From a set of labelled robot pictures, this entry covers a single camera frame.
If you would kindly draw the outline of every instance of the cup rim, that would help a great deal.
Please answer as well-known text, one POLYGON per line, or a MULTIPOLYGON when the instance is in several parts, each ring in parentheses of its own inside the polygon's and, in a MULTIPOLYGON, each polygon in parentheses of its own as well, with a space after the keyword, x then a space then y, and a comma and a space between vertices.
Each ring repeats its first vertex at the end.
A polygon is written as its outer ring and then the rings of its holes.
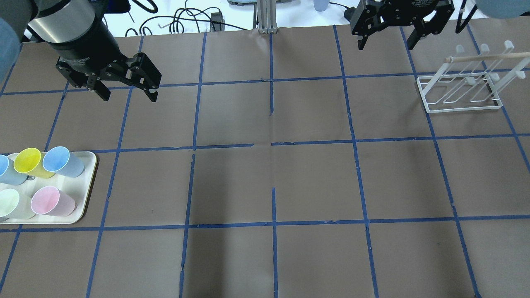
POLYGON ((6 213, 6 214, 1 214, 0 213, 0 217, 7 217, 8 215, 11 214, 11 212, 15 211, 16 207, 19 205, 19 203, 20 203, 20 193, 16 189, 13 189, 13 188, 6 188, 6 189, 0 191, 0 194, 3 193, 3 192, 13 192, 14 194, 16 194, 16 201, 17 202, 15 204, 15 207, 11 211, 6 213))
POLYGON ((42 167, 48 171, 48 172, 52 172, 52 173, 56 173, 62 169, 64 169, 64 167, 66 166, 66 164, 70 161, 70 150, 68 150, 68 148, 64 147, 64 146, 57 146, 57 147, 53 147, 52 149, 48 150, 48 152, 46 153, 46 155, 44 155, 44 158, 42 159, 42 167), (46 165, 45 165, 45 160, 46 160, 46 156, 48 156, 48 154, 50 152, 52 152, 53 150, 66 150, 66 152, 68 152, 68 159, 66 160, 65 164, 63 164, 63 166, 61 166, 59 169, 55 170, 55 171, 50 171, 48 169, 46 169, 46 165))
POLYGON ((3 155, 3 154, 0 154, 0 160, 4 160, 4 161, 7 161, 7 166, 5 167, 4 171, 3 172, 0 172, 0 176, 2 176, 3 174, 5 174, 5 172, 7 172, 7 170, 9 169, 9 157, 3 155))
POLYGON ((21 152, 15 157, 15 161, 14 161, 14 163, 13 163, 13 167, 15 168, 15 171, 17 171, 18 173, 21 173, 21 174, 27 174, 27 173, 33 171, 34 169, 36 169, 36 168, 39 166, 39 163, 40 163, 41 161, 42 161, 42 152, 40 152, 39 149, 37 149, 37 148, 33 148, 33 147, 32 147, 32 148, 26 148, 26 149, 22 150, 22 151, 21 151, 21 152), (29 151, 36 151, 36 152, 39 152, 39 154, 40 154, 39 162, 37 162, 37 164, 36 164, 34 167, 32 167, 30 170, 25 171, 25 172, 21 172, 21 171, 19 171, 19 170, 16 169, 16 168, 17 168, 17 164, 20 163, 20 161, 17 163, 17 160, 20 160, 20 159, 19 159, 19 156, 22 155, 22 153, 27 153, 27 152, 29 152, 29 151))
POLYGON ((37 190, 37 192, 35 192, 35 194, 33 195, 33 197, 31 197, 31 203, 30 203, 30 207, 31 207, 31 210, 33 212, 35 212, 35 214, 38 214, 38 215, 46 215, 48 213, 50 213, 53 209, 55 209, 55 207, 57 207, 57 205, 59 204, 59 199, 60 199, 60 192, 59 192, 59 189, 55 186, 44 186, 43 188, 37 190), (35 199, 35 196, 40 192, 42 191, 43 189, 47 189, 47 188, 52 188, 53 190, 55 190, 55 192, 57 193, 57 196, 59 198, 57 198, 57 202, 55 203, 55 205, 48 211, 44 212, 44 213, 40 213, 40 212, 36 212, 35 209, 33 209, 33 200, 35 199))

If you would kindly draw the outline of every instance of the yellow cup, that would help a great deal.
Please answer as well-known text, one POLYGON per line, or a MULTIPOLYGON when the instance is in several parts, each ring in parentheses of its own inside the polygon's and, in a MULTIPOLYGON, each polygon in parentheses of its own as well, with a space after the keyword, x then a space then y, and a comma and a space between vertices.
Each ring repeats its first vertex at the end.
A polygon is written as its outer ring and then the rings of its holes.
POLYGON ((15 171, 39 178, 50 178, 54 173, 48 172, 44 169, 42 166, 43 158, 44 154, 42 154, 37 148, 24 149, 15 158, 15 171))

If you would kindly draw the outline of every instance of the tray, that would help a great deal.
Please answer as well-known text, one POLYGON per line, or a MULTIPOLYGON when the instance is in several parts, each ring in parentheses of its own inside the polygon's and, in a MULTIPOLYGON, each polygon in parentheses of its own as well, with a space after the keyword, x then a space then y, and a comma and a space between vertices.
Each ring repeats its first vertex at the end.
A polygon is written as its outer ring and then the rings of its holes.
MULTIPOLYGON (((85 164, 85 170, 81 175, 76 178, 70 178, 61 175, 53 175, 53 177, 44 179, 36 177, 34 180, 26 180, 21 185, 8 185, 0 183, 0 190, 7 188, 13 188, 18 190, 20 193, 23 193, 30 198, 33 197, 37 190, 41 189, 44 186, 55 186, 58 189, 64 191, 69 196, 71 196, 77 207, 72 212, 72 214, 60 217, 60 216, 49 216, 49 215, 35 215, 34 217, 28 220, 18 220, 15 218, 9 218, 2 224, 73 224, 83 217, 85 213, 86 205, 88 202, 90 188, 92 186, 92 181, 94 178, 96 165, 98 164, 98 158, 96 155, 89 151, 79 151, 73 152, 75 156, 79 157, 81 161, 85 164)), ((7 157, 11 160, 14 160, 18 153, 13 153, 7 157)))

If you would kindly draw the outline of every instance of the light blue cup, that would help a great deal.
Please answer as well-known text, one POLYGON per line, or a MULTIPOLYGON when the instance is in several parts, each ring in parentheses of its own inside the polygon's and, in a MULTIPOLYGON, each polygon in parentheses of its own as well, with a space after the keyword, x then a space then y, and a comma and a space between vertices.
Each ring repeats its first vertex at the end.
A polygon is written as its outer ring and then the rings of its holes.
POLYGON ((42 166, 48 172, 75 178, 83 172, 83 162, 65 147, 52 148, 42 160, 42 166))
POLYGON ((15 171, 13 161, 5 155, 0 155, 0 183, 9 185, 20 185, 28 178, 28 175, 15 171))

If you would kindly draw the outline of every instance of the cup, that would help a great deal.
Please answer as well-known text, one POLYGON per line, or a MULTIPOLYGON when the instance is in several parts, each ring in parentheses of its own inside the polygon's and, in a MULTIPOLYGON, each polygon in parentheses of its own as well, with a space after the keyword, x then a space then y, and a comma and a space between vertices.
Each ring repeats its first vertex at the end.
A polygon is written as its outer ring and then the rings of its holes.
POLYGON ((34 216, 30 197, 11 188, 0 191, 0 221, 1 218, 27 220, 34 216))
POLYGON ((5 155, 0 155, 0 182, 11 185, 20 185, 28 178, 28 175, 15 171, 14 162, 5 155))
POLYGON ((27 148, 17 155, 14 162, 18 173, 28 174, 40 178, 50 178, 54 173, 48 172, 42 166, 42 154, 37 148, 27 148))
POLYGON ((67 148, 59 146, 52 148, 44 156, 42 166, 48 172, 75 178, 83 172, 85 165, 67 148))
POLYGON ((328 8, 330 0, 313 0, 313 6, 316 11, 325 11, 328 8))
POLYGON ((45 186, 31 198, 31 209, 39 215, 68 216, 76 207, 74 199, 55 186, 45 186))

